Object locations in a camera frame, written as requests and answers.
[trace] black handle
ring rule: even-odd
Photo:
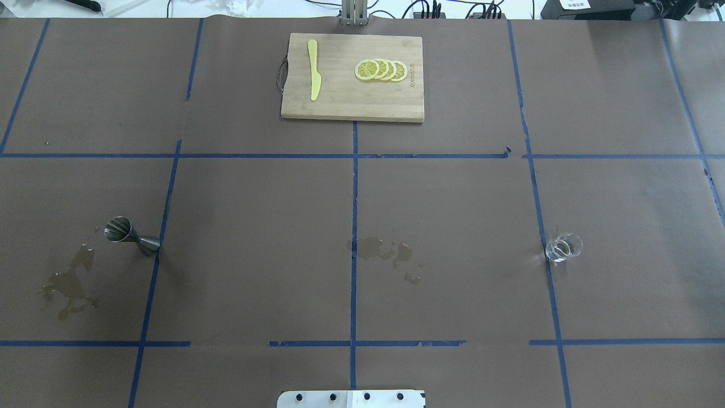
[[[101,5],[97,1],[93,0],[65,0],[69,3],[77,4],[78,6],[85,7],[94,12],[101,11]]]

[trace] white bracket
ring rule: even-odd
[[[368,25],[368,0],[342,0],[342,25]]]
[[[277,408],[426,408],[419,390],[287,391]]]

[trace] glass cup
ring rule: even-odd
[[[566,261],[578,256],[584,244],[577,234],[564,232],[546,244],[546,257],[554,262]]]

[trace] white label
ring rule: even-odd
[[[584,10],[591,9],[589,0],[559,0],[564,10]]]

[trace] lemon slice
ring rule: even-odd
[[[407,77],[407,65],[403,64],[400,61],[392,61],[393,65],[395,65],[396,71],[393,78],[390,79],[391,82],[400,82]]]
[[[378,68],[378,75],[375,76],[375,79],[386,77],[390,73],[390,67],[386,64],[386,61],[387,60],[383,60],[382,58],[375,58],[375,62],[377,62],[380,67]]]
[[[380,78],[380,80],[390,81],[391,79],[395,78],[395,73],[398,72],[398,67],[391,60],[385,60],[385,63],[388,65],[388,68],[390,68],[390,72],[388,73],[388,75]]]
[[[375,60],[362,60],[355,66],[355,76],[361,81],[369,81],[378,75],[380,65]]]

